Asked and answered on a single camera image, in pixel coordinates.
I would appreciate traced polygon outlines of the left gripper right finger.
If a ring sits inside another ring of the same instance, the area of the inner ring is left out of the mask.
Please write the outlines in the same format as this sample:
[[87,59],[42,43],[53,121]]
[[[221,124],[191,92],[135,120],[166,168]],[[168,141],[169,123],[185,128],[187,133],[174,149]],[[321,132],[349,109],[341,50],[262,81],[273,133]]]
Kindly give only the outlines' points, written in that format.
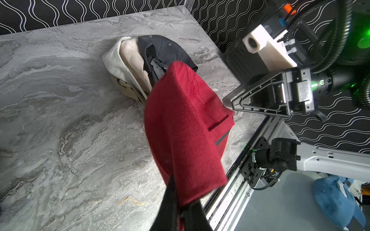
[[180,213],[180,219],[185,231],[212,231],[200,200],[186,205]]

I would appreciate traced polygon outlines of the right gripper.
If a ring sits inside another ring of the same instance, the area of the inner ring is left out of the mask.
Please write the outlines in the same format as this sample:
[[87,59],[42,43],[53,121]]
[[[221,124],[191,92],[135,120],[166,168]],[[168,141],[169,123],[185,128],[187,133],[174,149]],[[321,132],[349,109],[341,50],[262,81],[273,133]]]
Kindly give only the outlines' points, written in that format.
[[226,97],[223,105],[234,111],[288,117],[292,112],[314,112],[309,67],[295,67],[253,77]]

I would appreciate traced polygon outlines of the red baseball cap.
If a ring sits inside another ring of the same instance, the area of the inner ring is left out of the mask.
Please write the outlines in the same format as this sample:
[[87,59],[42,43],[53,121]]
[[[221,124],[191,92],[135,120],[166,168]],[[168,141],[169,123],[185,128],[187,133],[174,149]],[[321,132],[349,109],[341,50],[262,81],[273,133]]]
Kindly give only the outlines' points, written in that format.
[[154,86],[145,106],[145,133],[163,180],[174,178],[179,206],[226,184],[221,158],[233,116],[185,63],[172,63]]

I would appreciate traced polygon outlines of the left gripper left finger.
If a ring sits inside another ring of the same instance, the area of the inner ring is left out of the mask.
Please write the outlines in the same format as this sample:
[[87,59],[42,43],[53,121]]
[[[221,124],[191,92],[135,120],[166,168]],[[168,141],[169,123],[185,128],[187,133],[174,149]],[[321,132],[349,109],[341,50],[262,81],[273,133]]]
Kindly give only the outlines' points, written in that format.
[[178,198],[174,176],[171,175],[158,214],[150,231],[178,231]]

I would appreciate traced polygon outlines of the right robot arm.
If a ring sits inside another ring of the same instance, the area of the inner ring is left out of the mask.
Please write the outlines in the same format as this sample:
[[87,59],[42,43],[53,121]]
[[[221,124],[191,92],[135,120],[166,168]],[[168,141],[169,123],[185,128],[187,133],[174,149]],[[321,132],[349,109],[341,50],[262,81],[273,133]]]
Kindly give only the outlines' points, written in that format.
[[[315,96],[325,96],[337,89],[350,90],[351,99],[361,109],[370,107],[370,80],[360,77],[361,65],[355,69],[336,66],[335,62],[346,46],[351,31],[352,1],[338,2],[338,17],[334,20],[331,37],[326,43],[327,53],[312,65],[299,65],[288,54],[293,44],[293,31],[304,17],[324,5],[316,1],[299,12],[287,25],[284,41],[273,39],[264,26],[259,25],[244,39],[251,54],[258,54],[269,72],[254,76],[223,99],[226,107],[234,111],[250,112],[288,118],[292,113],[315,114],[327,118],[315,105]],[[285,170],[324,172],[363,182],[370,180],[370,157],[333,148],[318,148],[301,143],[294,136],[276,137],[254,152],[248,161],[258,169],[273,169],[281,174]]]

